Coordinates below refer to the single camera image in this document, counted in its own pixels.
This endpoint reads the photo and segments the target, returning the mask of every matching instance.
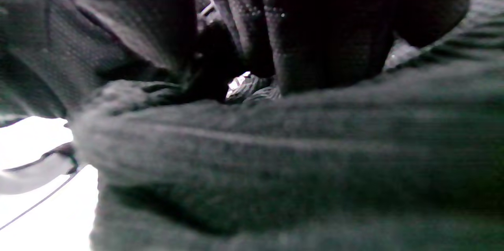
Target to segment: cord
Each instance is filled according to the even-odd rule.
[[[7,222],[7,224],[5,224],[4,226],[0,227],[0,231],[2,231],[4,228],[8,227],[9,225],[11,225],[12,223],[14,223],[15,221],[19,220],[21,217],[23,217],[25,214],[31,212],[34,208],[37,208],[40,204],[42,204],[44,201],[46,201],[47,199],[49,199],[50,197],[52,197],[54,194],[56,194],[59,190],[61,190],[61,188],[63,188],[65,185],[67,185],[72,179],[74,179],[75,176],[77,176],[77,174],[81,172],[81,169],[78,169],[76,170],[63,184],[61,184],[58,188],[56,188],[56,190],[54,190],[53,192],[51,192],[49,195],[47,195],[45,198],[43,198],[42,200],[40,200],[38,203],[34,204],[31,208],[29,208],[28,210],[24,211],[23,213],[21,213],[20,215],[18,215],[17,217],[15,217],[13,220]]]

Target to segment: dark mesh fabric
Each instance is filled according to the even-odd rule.
[[[71,0],[0,0],[0,113],[64,118],[114,77],[159,72],[90,21]]]
[[[287,93],[378,74],[392,31],[415,45],[432,43],[461,20],[469,0],[214,2],[252,73],[268,77],[276,70]]]
[[[195,0],[76,1],[0,2],[0,108],[71,113],[77,159],[99,170],[94,250],[502,249],[502,0],[473,0],[441,40],[468,0],[214,0],[230,34],[214,22],[202,45]],[[377,75],[393,30],[431,45],[370,81],[261,101]],[[165,83],[88,94],[152,65],[203,68],[211,93],[246,70],[280,87],[234,105],[178,104]]]

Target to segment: white surface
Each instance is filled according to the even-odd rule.
[[[29,118],[0,129],[0,169],[37,160],[41,154],[72,140],[64,120]],[[60,186],[60,176],[37,190],[0,196],[0,226],[24,212]],[[89,233],[98,192],[97,172],[84,168],[53,197],[0,231],[0,250],[89,251]]]

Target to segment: dark clothing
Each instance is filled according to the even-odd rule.
[[[347,89],[228,106],[108,85],[70,121],[99,170],[94,249],[502,249],[504,2],[474,2]]]
[[[160,75],[72,0],[0,0],[0,7],[0,126],[65,118],[114,78]]]

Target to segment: black textile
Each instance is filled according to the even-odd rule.
[[[504,2],[464,24],[372,81],[276,102],[109,84],[70,123],[100,172],[94,249],[500,250]]]

